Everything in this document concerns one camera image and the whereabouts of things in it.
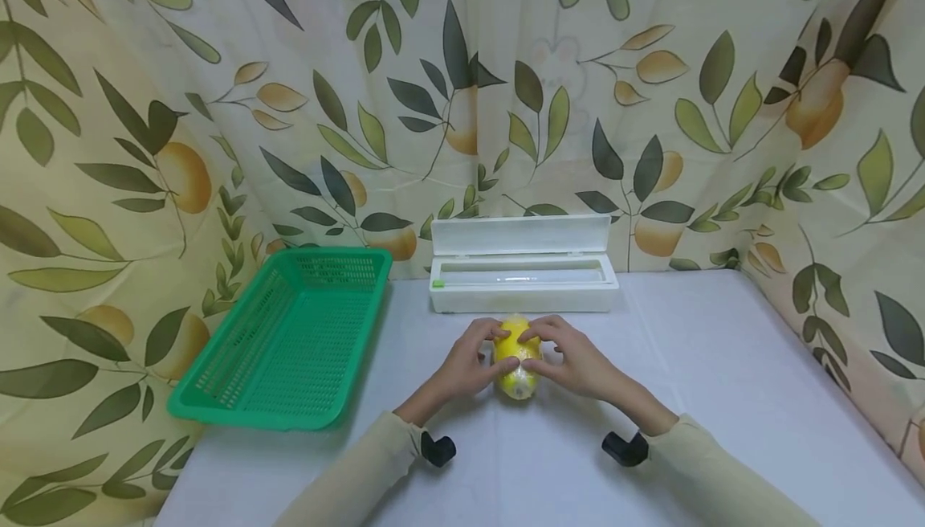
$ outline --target dispenser lid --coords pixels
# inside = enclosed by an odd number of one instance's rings
[[[434,220],[434,255],[566,254],[607,251],[610,216]]]

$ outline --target curtain fold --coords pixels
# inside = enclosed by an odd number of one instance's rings
[[[157,513],[267,255],[476,216],[747,272],[925,482],[921,2],[2,0],[0,525]]]

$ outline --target lemon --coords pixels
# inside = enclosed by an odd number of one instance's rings
[[[518,357],[522,362],[529,358],[542,361],[543,353],[540,351],[539,338],[532,338],[523,344],[517,342],[529,326],[528,320],[519,314],[512,314],[504,319],[501,329],[510,332],[511,336],[495,339],[495,362],[503,361],[506,357]],[[536,391],[536,375],[518,366],[513,373],[500,377],[498,386],[508,397],[524,400],[530,398]]]

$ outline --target green plastic basket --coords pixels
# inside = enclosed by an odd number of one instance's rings
[[[376,248],[272,255],[170,395],[208,424],[316,431],[344,411],[392,265]]]

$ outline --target beige sleeve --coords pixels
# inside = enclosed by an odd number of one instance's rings
[[[683,415],[666,434],[646,437],[656,473],[706,525],[819,525],[772,484],[726,453],[713,435]]]
[[[421,452],[422,430],[384,412],[360,440],[305,487],[274,527],[353,527]]]

